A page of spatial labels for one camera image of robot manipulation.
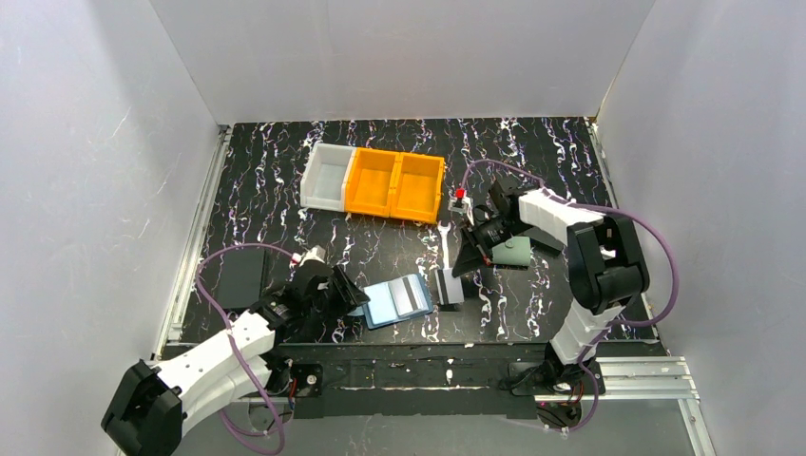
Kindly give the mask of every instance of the metal part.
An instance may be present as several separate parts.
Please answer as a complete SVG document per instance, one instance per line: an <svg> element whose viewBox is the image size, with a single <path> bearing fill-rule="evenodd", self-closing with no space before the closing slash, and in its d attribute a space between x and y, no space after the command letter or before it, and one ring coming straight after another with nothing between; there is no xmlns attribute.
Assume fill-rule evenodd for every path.
<svg viewBox="0 0 806 456"><path fill-rule="evenodd" d="M458 199L456 196L452 196L451 200L448 204L448 210L451 212L459 213L463 216L466 216L470 219L470 224L473 225L473 200L465 196L462 199Z"/></svg>
<svg viewBox="0 0 806 456"><path fill-rule="evenodd" d="M282 406L282 405L288 404L288 398L285 397L285 396L271 396L271 397L269 397L269 399L272 400L272 404L274 404L275 406ZM263 401L263 398L261 398L260 396L258 396L256 394L252 394L252 395L249 395L249 396L239 397L238 399L232 401L231 404L254 404L254 405L260 405L260 404L265 404L265 402Z"/></svg>
<svg viewBox="0 0 806 456"><path fill-rule="evenodd" d="M442 224L442 220L436 225L436 230L442 238L442 267L448 269L450 255L448 253L448 233L451 232L452 224L448 222L447 225Z"/></svg>
<svg viewBox="0 0 806 456"><path fill-rule="evenodd" d="M187 301L193 288L193 276L196 273L196 266L199 264L199 256L202 254L204 233L207 231L207 225L213 212L213 203L219 188L221 170L224 166L224 159L226 158L226 151L229 148L231 138L232 126L222 125L219 145L213 155L213 160L210 162L207 177L204 179L199 205L196 207L196 215L193 217L193 224L184 247L180 269L174 282L174 288L171 291L171 302L153 351L156 359L162 356L163 347L167 341L179 340L182 335L182 322L184 321L184 313L187 311Z"/></svg>
<svg viewBox="0 0 806 456"><path fill-rule="evenodd" d="M705 428L705 421L700 413L700 401L695 399L680 399L678 401L685 428L688 430L688 440L696 456L716 456L714 445L711 444L711 437L708 429Z"/></svg>
<svg viewBox="0 0 806 456"><path fill-rule="evenodd" d="M590 142L593 144L596 162L599 164L599 169L602 171L604 188L607 190L607 195L610 197L610 202L613 204L613 207L619 207L619 203L616 200L616 193L613 191L613 182L610 180L610 170L607 168L605 149L602 147L602 142L599 141L599 126L589 119L585 119L585 124L587 125L587 133L590 135Z"/></svg>
<svg viewBox="0 0 806 456"><path fill-rule="evenodd" d="M602 400L699 399L682 356L597 357L607 393ZM586 394L583 400L592 400ZM537 402L563 402L556 395L535 396Z"/></svg>

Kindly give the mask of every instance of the black marble tabletop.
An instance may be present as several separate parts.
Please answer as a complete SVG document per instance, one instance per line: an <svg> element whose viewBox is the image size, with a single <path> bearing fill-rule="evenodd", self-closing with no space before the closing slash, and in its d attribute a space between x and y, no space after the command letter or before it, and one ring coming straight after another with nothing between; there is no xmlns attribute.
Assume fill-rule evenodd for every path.
<svg viewBox="0 0 806 456"><path fill-rule="evenodd" d="M359 287L416 273L429 281L437 302L430 274L442 267L436 225L299 207L299 181L318 142L445 157L438 218L453 226L459 216L448 211L448 195L457 188L468 163L482 158L541 176L559 195L579 202L610 203L581 118L239 123L202 255L243 242L277 243L299 253L321 245L329 262L343 265ZM486 200L492 179L504 174L478 166L467 189L473 201ZM449 244L454 257L459 246L457 230L449 233ZM213 261L203 274L214 292L227 264L226 257ZM286 259L278 258L269 267L272 279L288 278ZM485 269L468 275L465 296L460 305L437 306L430 315L378 330L368 330L362 317L347 316L323 326L318 342L546 342L562 325L571 301L565 258L534 251L528 271ZM646 319L646 311L636 305L625 310L624 316ZM182 342L201 342L222 327L215 311L194 291ZM619 328L610 337L654 338L654 334L651 329Z"/></svg>

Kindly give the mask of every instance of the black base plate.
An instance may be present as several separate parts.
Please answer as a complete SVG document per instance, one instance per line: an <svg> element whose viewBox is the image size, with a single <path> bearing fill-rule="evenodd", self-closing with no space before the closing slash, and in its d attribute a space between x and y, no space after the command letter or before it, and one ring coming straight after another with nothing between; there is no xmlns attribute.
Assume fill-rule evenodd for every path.
<svg viewBox="0 0 806 456"><path fill-rule="evenodd" d="M321 395L300 400L294 419L325 416L414 415L504 415L509 419L533 420L534 399L514 396L498 389L508 375L509 364L518 359L544 358L546 344L283 344L278 356L294 360L294 366L319 365L323 374ZM169 345L163 359L172 359L191 350L187 345ZM597 356L666 356L660 344L641 341L603 341ZM594 372L600 368L592 363ZM446 370L453 371L452 385L446 387ZM307 383L297 376L297 387ZM592 390L585 384L585 391Z"/></svg>
<svg viewBox="0 0 806 456"><path fill-rule="evenodd" d="M509 363L507 366L507 374L510 378L516 377L521 372L531 369L534 367L539 366L540 363ZM599 385L599 393L605 393L605 380L602 378L602 368L600 368L599 363L595 360L591 361L587 367L593 372L594 375L598 374L599 378L596 380L596 383ZM588 394L593 394L593 384L591 383L590 377L585 375L582 378L583 388L585 392ZM512 394L516 396L536 396L536 395L548 395L548 394L557 394L557 395L567 395L567 393L560 393L555 391L554 389L546 388L541 385L535 385L532 382L524 382L523 385L520 387L513 389Z"/></svg>

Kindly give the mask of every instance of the white wall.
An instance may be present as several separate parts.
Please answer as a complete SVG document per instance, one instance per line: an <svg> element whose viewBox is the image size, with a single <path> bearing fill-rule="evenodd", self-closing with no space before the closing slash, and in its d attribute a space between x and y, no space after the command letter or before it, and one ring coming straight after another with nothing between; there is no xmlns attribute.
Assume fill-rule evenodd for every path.
<svg viewBox="0 0 806 456"><path fill-rule="evenodd" d="M113 454L216 138L147 0L3 2L0 452Z"/></svg>
<svg viewBox="0 0 806 456"><path fill-rule="evenodd" d="M658 0L600 117L620 205L681 263L661 336L718 454L803 453L805 29L802 2Z"/></svg>
<svg viewBox="0 0 806 456"><path fill-rule="evenodd" d="M220 124L591 116L654 0L151 0Z"/></svg>

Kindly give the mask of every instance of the cable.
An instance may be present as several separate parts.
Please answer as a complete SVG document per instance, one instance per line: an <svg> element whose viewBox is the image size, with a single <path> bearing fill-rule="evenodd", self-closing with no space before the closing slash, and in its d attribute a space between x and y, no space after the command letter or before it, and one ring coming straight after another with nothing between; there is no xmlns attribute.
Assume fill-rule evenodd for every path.
<svg viewBox="0 0 806 456"><path fill-rule="evenodd" d="M215 309L216 312L218 312L219 315L221 316L221 320L223 320L223 322L224 322L224 327L226 327L226 334L227 334L227 337L229 338L229 345L232 348L232 353L238 359L238 363L243 368L243 371L246 372L246 375L249 377L249 380L252 381L252 384L258 390L258 394L260 394L260 397L263 399L263 402L265 402L266 406L269 408L269 410L271 410L272 418L274 418L274 420L278 422L278 426L277 426L277 434L279 435L278 447L276 449L266 449L266 448L261 448L259 446L252 445L250 442L246 441L243 437L241 437L241 434L239 433L239 431L241 431L241 432L248 432L248 431L244 431L243 429L239 429L238 427L236 427L232 423L232 421L229 419L229 417L226 416L226 413L224 413L223 410L222 410L220 412L220 416L221 416L221 419L222 419L222 421L224 423L224 426L227 428L227 430L229 430L229 432L232 434L232 436L235 437L236 440L238 440L245 447L255 451L257 454L263 454L263 455L267 455L267 456L275 456L275 455L279 454L282 451L282 449L285 447L285 427L284 427L284 425L282 423L282 420L280 420L280 418L279 418L279 415L278 415L277 409L275 408L275 405L272 403L272 400L269 397L268 391L266 391L266 388L260 383L260 380L255 375L255 373L252 372L252 369L249 368L249 365L246 363L246 360L243 359L243 354L240 352L240 349L238 348L238 344L236 344L235 338L232 336L232 323L229 321L229 318L227 317L227 312L224 311L224 309L221 307L221 305L218 303L218 301L216 301L216 299L210 294L210 292L207 291L207 289L204 287L204 284L202 282L202 271L204 271L204 268L207 266L207 264L210 263L210 261L212 261L213 259L215 259L217 257L220 257L220 256L226 254L227 252L231 252L233 250L240 250L240 249L244 249L244 248L252 248L252 247L261 248L261 249L270 249L270 250L274 250L274 251L276 251L278 253L281 253L283 255L286 255L289 258L292 257L290 252L288 252L288 251L286 251L286 250L284 250L284 249L282 249L282 248L280 248L280 247L278 247L276 245L271 245L271 244L263 244L263 243L259 243L259 242L254 242L254 243L245 243L245 244L239 244L239 245L231 245L229 247L223 248L223 249L217 251L216 253L208 256L201 263L199 263L199 268L196 270L196 289L202 296L204 296L205 299L207 299L207 302L209 302L210 305L213 306L213 309Z"/></svg>
<svg viewBox="0 0 806 456"><path fill-rule="evenodd" d="M288 415L291 415L291 418L289 418L288 421L283 423L284 425L287 425L294 418L294 413L292 411L284 411L283 413L281 413L279 415L280 420L282 419L283 416L288 416ZM274 425L275 425L275 421L272 420L272 422L269 423L269 427L266 429L266 432L269 432L270 430L272 430L272 426L274 426Z"/></svg>
<svg viewBox="0 0 806 456"><path fill-rule="evenodd" d="M567 401L562 403L562 405L570 406L570 405L574 405L574 404L578 403L580 401L580 399L582 399L582 393L584 391L584 387L583 387L583 384L582 384L581 380L580 380L580 383L579 383L579 388L580 388L580 392L579 392L579 394L577 394L577 386L574 385L574 388L571 389L571 395L568 397Z"/></svg>
<svg viewBox="0 0 806 456"><path fill-rule="evenodd" d="M580 382L580 395L579 395L579 396L577 396L577 400L576 400L576 401L574 401L574 402L572 402L572 403L571 403L571 405L572 405L572 406L574 406L574 405L579 404L579 401L581 401L581 400L582 400L582 396L583 396L584 394L585 394L585 384L584 384L584 383L582 383L582 382Z"/></svg>
<svg viewBox="0 0 806 456"><path fill-rule="evenodd" d="M593 404L591 404L590 410L585 414L579 423L577 423L575 426L567 427L567 430L569 431L579 430L582 428L582 426L586 425L587 422L593 418L593 414L596 413L596 408L599 406L599 382L596 381L596 376L593 375L593 372L591 372L590 369L588 369L585 365L585 356L591 351L591 349L593 349L593 347L596 347L596 344L598 344L600 340L604 339L605 335L607 335L609 332L610 328L600 332L599 335L590 341L590 345L582 350L582 353L580 353L579 357L577 357L577 365L583 370L588 378L590 378L590 382L593 384Z"/></svg>
<svg viewBox="0 0 806 456"><path fill-rule="evenodd" d="M518 168L517 166L512 166L511 164L506 164L503 161L498 161L498 160L481 159L481 160L471 161L470 163L468 163L468 169L465 170L465 174L462 176L462 183L460 184L459 188L465 188L465 186L468 183L468 176L470 175L471 169L475 168L477 165L479 165L481 163L489 163L489 164L494 164L496 166L501 166L503 168L507 168L509 171L512 171L513 173L523 174L524 176L537 181L537 183L539 183L541 187L546 186L546 181L543 180L543 178L541 178L539 176L535 176L535 175L533 175L531 173L528 173L527 171L524 171L523 169Z"/></svg>
<svg viewBox="0 0 806 456"><path fill-rule="evenodd" d="M566 420L560 418L560 416L557 415L556 413L554 413L553 411L551 411L551 410L549 410L548 408L545 408L545 407L538 407L537 408L537 414L539 415L541 411L545 412L548 416L551 417L551 419L549 421L551 421L554 426L557 426L558 428L564 428L566 426L566 423L565 423ZM547 417L543 416L543 415L541 415L541 418L543 418L544 420L547 419Z"/></svg>
<svg viewBox="0 0 806 456"><path fill-rule="evenodd" d="M278 392L269 393L269 395L272 396L272 397L279 396L279 395L283 394L285 391L287 391L289 389L289 387L291 387L291 381L290 380L289 380L288 383L285 384L285 387L283 387L283 389L279 390Z"/></svg>
<svg viewBox="0 0 806 456"><path fill-rule="evenodd" d="M499 389L499 390L512 391L512 390L514 390L514 389L516 389L516 388L520 387L520 386L521 386L521 385L523 385L523 384L524 384L524 382L526 382L526 381L527 381L527 380L528 380L528 379L529 379L529 378L530 378L532 375L534 375L534 372L536 372L536 371L537 371L537 369L538 369L538 366L535 366L535 367L528 368L528 369L524 370L523 372L521 372L521 373L519 374L519 375L522 375L522 376L521 376L521 379L520 379L520 380L518 380L518 381L516 381L516 382L515 382L514 384L512 384L512 385L508 385L508 383L509 383L509 381L510 381L508 378L507 378L507 379L502 379L502 380L501 380L501 382L499 382L499 384L498 384L498 389Z"/></svg>
<svg viewBox="0 0 806 456"><path fill-rule="evenodd" d="M285 415L288 415L288 414L291 414L291 418L289 418L287 421L283 422L284 426L289 424L289 423L291 423L294 420L294 413L292 411L284 411L283 413L281 413L279 415L279 417L282 417L282 416L285 416ZM233 423L232 419L229 417L229 415L226 414L226 411L224 411L223 408L219 411L219 416L221 417L221 420L225 424L229 425L229 427L227 427L227 428L232 428L232 431L237 432L240 435L245 435L247 437L265 437L265 436L269 436L269 435L272 435L272 434L276 434L278 432L277 429L271 430L272 425L275 423L274 417L272 417L272 425L270 425L266 430L246 430L246 429L241 429L240 427L238 427L238 425Z"/></svg>
<svg viewBox="0 0 806 456"><path fill-rule="evenodd" d="M294 393L297 392L297 379L294 379L294 384L291 385L291 392L288 393L288 408L294 411Z"/></svg>

